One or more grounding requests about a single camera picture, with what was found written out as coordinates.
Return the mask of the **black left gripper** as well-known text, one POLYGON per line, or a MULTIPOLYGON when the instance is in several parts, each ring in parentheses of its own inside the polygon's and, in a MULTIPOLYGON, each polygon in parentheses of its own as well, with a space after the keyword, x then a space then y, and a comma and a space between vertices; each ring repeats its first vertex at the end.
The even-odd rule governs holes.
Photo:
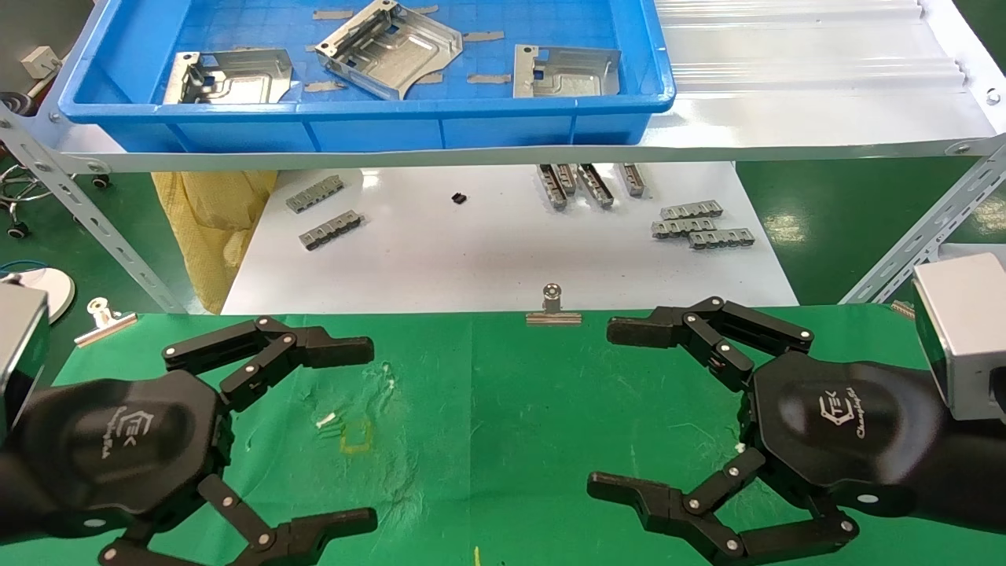
POLYGON ((255 318, 170 344, 172 372, 37 391, 14 427, 14 536, 87 538, 126 529, 101 565, 193 565, 149 548, 208 502, 247 545, 231 565, 316 565, 334 538, 375 531, 373 508, 301 516, 267 526, 222 477, 231 412, 252 407, 295 369, 373 362, 367 336, 255 318), (241 362, 219 393, 195 375, 241 362))

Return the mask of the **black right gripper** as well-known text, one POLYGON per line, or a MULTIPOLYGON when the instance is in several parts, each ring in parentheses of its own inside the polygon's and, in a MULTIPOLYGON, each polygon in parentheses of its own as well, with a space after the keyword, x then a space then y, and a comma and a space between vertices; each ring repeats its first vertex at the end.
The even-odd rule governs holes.
POLYGON ((730 391, 748 391, 747 448, 690 492, 592 471, 588 494, 628 505, 645 531, 682 538, 711 565, 766 565, 832 554, 859 535, 837 506, 873 516, 923 516, 927 456, 944 402, 923 370, 808 357, 814 333, 712 296, 657 306, 646 318, 611 318, 608 343, 681 347, 730 391), (736 343, 779 357, 754 370, 736 343), (810 518, 734 531, 716 512, 761 478, 810 518))

